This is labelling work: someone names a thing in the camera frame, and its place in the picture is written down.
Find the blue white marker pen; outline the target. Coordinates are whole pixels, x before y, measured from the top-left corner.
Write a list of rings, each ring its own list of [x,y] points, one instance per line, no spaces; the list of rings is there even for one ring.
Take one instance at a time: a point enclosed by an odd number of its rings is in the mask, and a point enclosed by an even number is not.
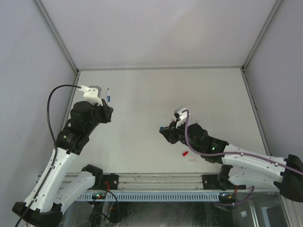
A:
[[[111,95],[110,95],[110,90],[109,90],[109,88],[107,88],[107,102],[108,102],[108,103],[111,102]]]

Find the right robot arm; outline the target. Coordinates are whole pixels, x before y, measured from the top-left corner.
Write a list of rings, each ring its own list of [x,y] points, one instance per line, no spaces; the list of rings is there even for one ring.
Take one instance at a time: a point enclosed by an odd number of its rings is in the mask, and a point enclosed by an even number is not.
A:
[[[224,191],[254,186],[278,191],[295,202],[303,201],[303,163],[295,155],[284,158],[248,152],[209,136],[197,123],[177,127],[171,122],[159,132],[170,144],[181,142],[205,161],[220,164],[217,181]]]

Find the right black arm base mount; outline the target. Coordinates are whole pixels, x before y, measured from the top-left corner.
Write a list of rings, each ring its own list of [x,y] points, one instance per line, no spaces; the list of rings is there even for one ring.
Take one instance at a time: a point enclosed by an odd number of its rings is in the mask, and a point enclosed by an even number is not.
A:
[[[204,190],[245,190],[246,185],[235,185],[228,177],[219,178],[217,174],[202,175]]]

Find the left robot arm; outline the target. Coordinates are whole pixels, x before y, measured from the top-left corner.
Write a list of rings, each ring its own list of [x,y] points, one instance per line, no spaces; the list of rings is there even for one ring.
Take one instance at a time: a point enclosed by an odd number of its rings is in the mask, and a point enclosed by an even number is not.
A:
[[[16,202],[12,211],[35,227],[56,227],[69,206],[87,189],[102,186],[103,170],[88,164],[78,177],[60,190],[68,169],[80,156],[89,137],[101,123],[111,122],[114,109],[105,100],[101,104],[80,101],[74,104],[63,130],[57,136],[50,160],[32,192]]]

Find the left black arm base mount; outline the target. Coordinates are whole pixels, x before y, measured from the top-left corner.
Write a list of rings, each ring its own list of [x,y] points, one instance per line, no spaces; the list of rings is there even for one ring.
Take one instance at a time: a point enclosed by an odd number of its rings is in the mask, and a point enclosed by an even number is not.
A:
[[[103,175],[103,181],[101,184],[101,189],[106,190],[117,190],[119,184],[119,175],[117,174],[106,174]]]

